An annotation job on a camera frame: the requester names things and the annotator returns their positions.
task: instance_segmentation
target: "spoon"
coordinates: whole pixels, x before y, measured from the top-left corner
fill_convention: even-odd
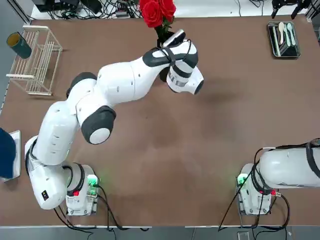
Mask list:
[[[294,37],[293,28],[292,28],[291,23],[288,23],[288,24],[286,25],[286,28],[287,28],[287,29],[289,30],[289,32],[290,32],[292,46],[295,46],[295,45],[296,45],[296,41],[295,41],[295,37]]]
[[[285,24],[281,21],[279,22],[278,26],[279,32],[280,32],[280,44],[284,43],[284,29],[285,29]]]

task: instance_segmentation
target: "brown tabletop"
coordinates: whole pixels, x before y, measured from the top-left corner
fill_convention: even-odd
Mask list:
[[[277,16],[277,20],[289,20]],[[90,145],[77,133],[68,161],[88,164],[102,179],[111,208],[126,226],[215,226],[235,193],[235,177],[265,146],[300,144],[319,137],[320,50],[311,23],[294,20],[298,60],[274,59],[266,17],[177,18],[199,52],[205,84],[196,96],[175,94],[155,81],[146,97],[115,107],[110,139]],[[21,130],[22,148],[38,134],[42,119],[80,72],[131,61],[155,46],[156,32],[142,19],[39,20],[63,49],[52,97],[28,96],[10,84],[0,126]],[[282,190],[291,206],[290,225],[320,225],[320,190]],[[34,197],[22,164],[21,176],[0,184],[0,225],[61,225],[53,210]],[[73,218],[106,225],[106,211]],[[281,201],[261,224],[281,225]],[[246,218],[244,223],[253,223]],[[234,204],[225,221],[239,225]]]

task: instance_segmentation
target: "white mounting plate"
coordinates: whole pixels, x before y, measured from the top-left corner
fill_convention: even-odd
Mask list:
[[[90,216],[96,214],[98,209],[98,198],[87,195],[88,175],[94,175],[93,169],[88,165],[82,165],[84,169],[84,183],[78,196],[66,196],[65,202],[68,216]]]
[[[246,164],[242,170],[242,175],[248,175],[253,167],[253,164]],[[271,194],[264,195],[262,199],[262,194],[258,192],[253,183],[251,177],[249,177],[243,187],[241,188],[238,195],[238,206],[241,215],[265,215],[269,212],[271,204]]]
[[[15,142],[15,159],[13,161],[13,178],[2,178],[3,182],[15,179],[21,174],[21,132],[20,130],[10,132]]]

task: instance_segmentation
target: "white spoon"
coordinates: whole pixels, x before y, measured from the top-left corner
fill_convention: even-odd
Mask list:
[[[279,22],[278,26],[279,32],[280,32],[280,44],[284,43],[284,29],[285,29],[285,24],[281,21]]]
[[[287,28],[287,29],[289,30],[289,32],[290,32],[292,46],[295,46],[295,45],[296,45],[296,41],[295,41],[295,37],[294,37],[292,25],[291,25],[290,23],[288,23],[288,24],[286,25],[286,28]]]
[[[284,25],[284,33],[285,33],[285,42],[288,45],[288,47],[291,47],[290,39],[289,39],[289,33],[287,31],[287,26]]]

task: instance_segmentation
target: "metal tray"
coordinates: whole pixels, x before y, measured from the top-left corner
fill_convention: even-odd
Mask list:
[[[278,39],[280,39],[280,36],[279,36],[280,33],[278,30],[279,23],[280,23],[279,21],[270,21],[267,25],[273,55],[276,58],[291,58],[291,59],[292,58],[293,59],[299,58],[301,55],[301,51],[300,51],[296,28],[295,28],[294,23],[292,21],[283,21],[284,24],[290,23],[292,25],[292,32],[293,32],[293,36],[294,36],[294,40],[295,40],[295,46],[292,46],[292,45],[288,46],[286,43],[285,36],[284,36],[283,44],[281,44],[281,45],[279,44],[279,41],[278,41]]]

